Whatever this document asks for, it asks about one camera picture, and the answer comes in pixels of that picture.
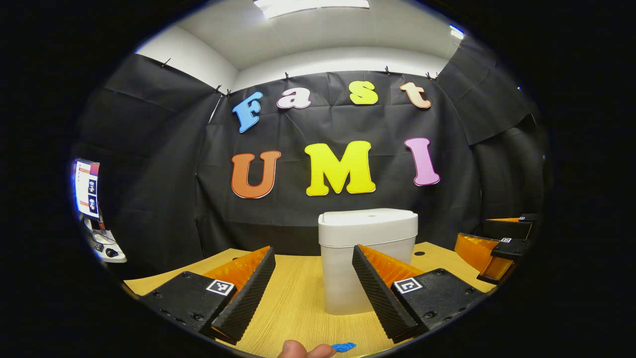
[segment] blue object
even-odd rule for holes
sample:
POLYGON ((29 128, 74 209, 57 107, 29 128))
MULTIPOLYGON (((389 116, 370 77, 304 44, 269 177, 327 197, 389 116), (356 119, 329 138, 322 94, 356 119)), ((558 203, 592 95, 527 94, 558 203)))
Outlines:
POLYGON ((355 344, 349 342, 341 345, 333 345, 332 347, 336 350, 336 352, 346 352, 355 346, 355 344))
POLYGON ((257 99, 263 98, 262 92, 254 92, 248 98, 245 98, 244 101, 237 104, 232 112, 238 115, 238 121, 240 122, 240 128, 238 131, 240 133, 245 132, 251 126, 258 122, 258 116, 252 115, 252 112, 258 113, 261 111, 261 104, 258 103, 257 99))

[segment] ceiling light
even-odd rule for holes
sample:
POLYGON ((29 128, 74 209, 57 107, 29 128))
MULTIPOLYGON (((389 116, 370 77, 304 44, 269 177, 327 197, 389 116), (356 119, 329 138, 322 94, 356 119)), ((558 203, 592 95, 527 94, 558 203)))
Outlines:
POLYGON ((318 8, 369 8, 368 0, 254 0, 267 18, 318 8))
POLYGON ((464 31, 461 31, 453 25, 450 26, 450 34, 458 39, 464 39, 464 31))

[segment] black backdrop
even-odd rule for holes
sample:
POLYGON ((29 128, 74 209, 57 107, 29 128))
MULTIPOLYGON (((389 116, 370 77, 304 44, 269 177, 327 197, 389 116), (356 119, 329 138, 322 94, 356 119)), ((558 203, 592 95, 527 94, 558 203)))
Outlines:
POLYGON ((154 275, 227 248, 266 245, 281 254, 319 255, 318 215, 399 208, 419 215, 417 242, 452 249, 458 232, 481 219, 539 211, 547 145, 532 100, 485 46, 467 36, 438 78, 401 73, 317 73, 263 83, 222 96, 170 66, 131 55, 89 99, 77 156, 102 163, 104 221, 128 257, 111 265, 122 278, 154 275), (375 85, 378 102, 356 105, 348 86, 375 85), (399 86, 422 87, 429 109, 399 86), (276 106, 286 89, 311 91, 308 108, 276 106), (239 133, 232 108, 256 91, 259 122, 239 133), (425 137, 440 182, 413 184, 404 141, 425 137), (310 197, 305 147, 326 143, 341 159, 351 141, 371 143, 376 190, 310 197), (249 183, 261 181, 261 152, 278 150, 275 185, 242 199, 230 185, 232 157, 251 153, 249 183))

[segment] white ceiling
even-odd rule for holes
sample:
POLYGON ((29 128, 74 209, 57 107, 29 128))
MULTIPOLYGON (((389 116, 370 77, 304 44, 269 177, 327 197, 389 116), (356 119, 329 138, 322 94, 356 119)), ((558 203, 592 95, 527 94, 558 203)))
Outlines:
POLYGON ((321 8, 267 19, 252 0, 222 0, 177 26, 219 52, 239 71, 320 48, 371 46, 449 59, 459 43, 450 21, 414 0, 369 0, 370 9, 321 8))

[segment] table surface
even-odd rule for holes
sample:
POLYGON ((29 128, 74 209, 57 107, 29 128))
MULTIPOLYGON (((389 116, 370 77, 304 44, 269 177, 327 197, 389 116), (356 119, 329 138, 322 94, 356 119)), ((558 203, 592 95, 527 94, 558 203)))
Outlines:
MULTIPOLYGON (((454 251, 419 243, 413 252, 425 253, 414 254, 411 260, 411 265, 422 271, 444 268, 480 291, 487 292, 495 287, 477 280, 479 272, 454 251)), ((247 253, 231 248, 180 269, 125 283, 136 294, 145 295, 183 271, 202 275, 247 253)), ((278 356, 285 340, 297 340, 307 350, 323 343, 353 342, 357 345, 348 352, 336 353, 336 358, 361 357, 396 346, 387 338, 373 311, 342 316, 324 311, 320 256, 276 255, 276 269, 243 339, 236 346, 219 342, 269 358, 278 356)))

